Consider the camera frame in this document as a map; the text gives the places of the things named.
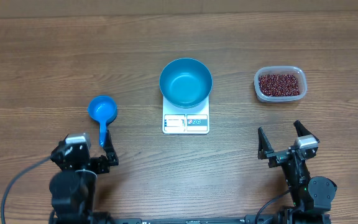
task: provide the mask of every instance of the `background wall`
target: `background wall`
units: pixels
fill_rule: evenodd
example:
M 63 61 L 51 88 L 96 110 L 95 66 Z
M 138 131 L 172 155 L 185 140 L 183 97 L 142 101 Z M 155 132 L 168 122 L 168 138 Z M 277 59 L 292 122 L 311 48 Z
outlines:
M 348 10 L 358 0 L 0 0 L 0 18 Z

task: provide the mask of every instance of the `scoop handle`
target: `scoop handle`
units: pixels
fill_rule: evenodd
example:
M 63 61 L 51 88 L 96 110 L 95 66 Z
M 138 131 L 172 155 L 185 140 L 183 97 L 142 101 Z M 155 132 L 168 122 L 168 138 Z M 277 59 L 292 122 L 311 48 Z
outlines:
M 100 123 L 99 145 L 102 147 L 104 146 L 104 141 L 106 140 L 106 132 L 107 132 L 106 123 Z

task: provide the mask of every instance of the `blue object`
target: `blue object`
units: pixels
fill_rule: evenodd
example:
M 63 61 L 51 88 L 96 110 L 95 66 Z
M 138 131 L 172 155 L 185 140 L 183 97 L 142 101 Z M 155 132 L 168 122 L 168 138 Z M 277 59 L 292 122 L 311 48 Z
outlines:
M 212 75 L 201 62 L 179 58 L 170 62 L 160 76 L 162 95 L 179 108 L 192 108 L 207 98 L 212 90 Z
M 107 126 L 117 117 L 117 104 L 110 96 L 97 96 L 89 104 L 88 113 L 100 124 L 99 145 L 104 146 Z

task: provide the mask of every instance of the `kitchen scale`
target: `kitchen scale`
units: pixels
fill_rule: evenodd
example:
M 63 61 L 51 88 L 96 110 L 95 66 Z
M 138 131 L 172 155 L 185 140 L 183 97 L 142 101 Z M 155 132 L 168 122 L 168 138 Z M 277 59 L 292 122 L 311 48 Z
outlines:
M 162 103 L 162 131 L 164 134 L 208 134 L 209 96 L 193 108 L 179 108 L 165 97 Z

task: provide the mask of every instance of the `container of red beans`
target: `container of red beans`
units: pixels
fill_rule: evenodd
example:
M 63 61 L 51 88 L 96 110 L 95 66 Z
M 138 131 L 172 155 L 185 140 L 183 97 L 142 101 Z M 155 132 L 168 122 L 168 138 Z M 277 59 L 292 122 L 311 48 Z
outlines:
M 294 66 L 261 68 L 255 74 L 254 85 L 258 100 L 268 103 L 300 100 L 308 91 L 305 73 Z

